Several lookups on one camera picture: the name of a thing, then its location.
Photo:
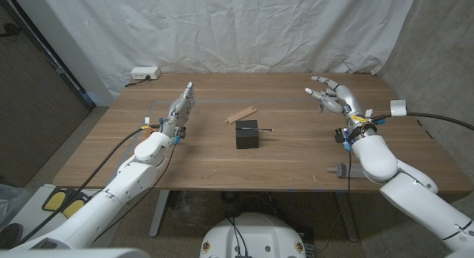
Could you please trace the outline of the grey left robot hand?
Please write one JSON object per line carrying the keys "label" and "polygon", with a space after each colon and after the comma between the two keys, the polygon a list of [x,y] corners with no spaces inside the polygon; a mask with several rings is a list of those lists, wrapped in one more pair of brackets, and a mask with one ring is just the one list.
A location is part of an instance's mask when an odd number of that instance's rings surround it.
{"label": "grey left robot hand", "polygon": [[169,107],[168,115],[161,125],[161,132],[170,138],[183,139],[186,134],[185,124],[195,103],[193,83],[189,82],[181,96]]}

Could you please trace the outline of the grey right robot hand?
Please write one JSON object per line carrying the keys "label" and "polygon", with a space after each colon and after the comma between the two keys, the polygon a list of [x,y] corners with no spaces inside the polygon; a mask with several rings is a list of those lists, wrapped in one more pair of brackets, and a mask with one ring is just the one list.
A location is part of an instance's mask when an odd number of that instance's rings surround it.
{"label": "grey right robot hand", "polygon": [[331,113],[341,113],[346,119],[347,127],[360,126],[364,121],[363,108],[358,100],[345,85],[340,85],[322,76],[312,76],[312,80],[326,84],[328,88],[321,92],[305,88],[304,91],[318,101],[318,112],[327,110]]}

